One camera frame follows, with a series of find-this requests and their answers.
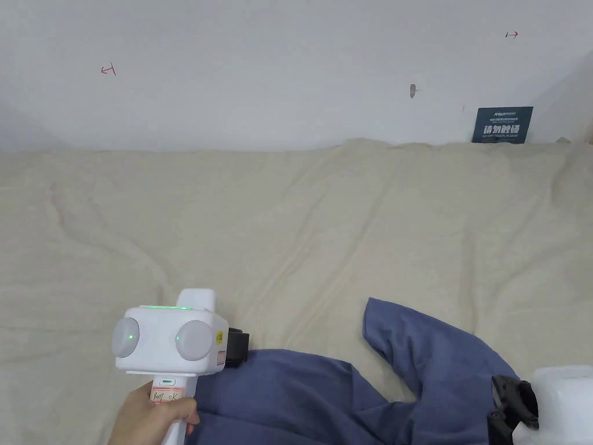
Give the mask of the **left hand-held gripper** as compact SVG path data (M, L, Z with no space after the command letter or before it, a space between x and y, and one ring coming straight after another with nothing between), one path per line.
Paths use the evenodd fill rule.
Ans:
M184 289L172 305L129 308L114 328L115 365L151 378L154 404L194 399L200 377L237 367L248 358L248 333L215 311L211 289ZM169 427L162 444L184 444L186 422Z

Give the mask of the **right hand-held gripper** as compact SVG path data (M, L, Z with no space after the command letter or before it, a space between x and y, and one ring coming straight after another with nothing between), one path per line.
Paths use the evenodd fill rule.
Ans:
M529 382L495 375L488 444L592 444L592 366L546 367Z

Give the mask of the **person's left hand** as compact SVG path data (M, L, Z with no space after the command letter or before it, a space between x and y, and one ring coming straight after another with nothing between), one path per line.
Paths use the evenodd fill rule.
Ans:
M162 444L169 427L186 422L184 436L192 434L200 423L196 400L180 400L154 404L150 400L152 381L131 391L122 404L108 444Z

